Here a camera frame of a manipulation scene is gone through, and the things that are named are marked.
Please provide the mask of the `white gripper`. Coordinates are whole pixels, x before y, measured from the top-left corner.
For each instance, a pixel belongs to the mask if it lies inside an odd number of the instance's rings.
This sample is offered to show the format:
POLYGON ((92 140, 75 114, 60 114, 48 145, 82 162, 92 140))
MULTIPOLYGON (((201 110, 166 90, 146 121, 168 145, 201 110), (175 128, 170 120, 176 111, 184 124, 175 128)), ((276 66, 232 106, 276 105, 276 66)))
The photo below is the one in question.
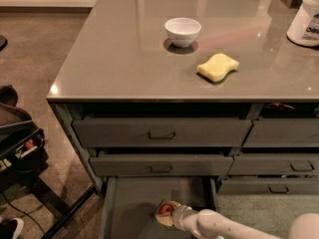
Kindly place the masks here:
POLYGON ((165 211, 173 211, 170 214, 157 214, 156 220, 159 224, 171 227, 174 225, 177 229, 188 231, 191 234, 197 234, 198 212, 186 205, 180 205, 179 202, 169 201, 164 205, 165 211))

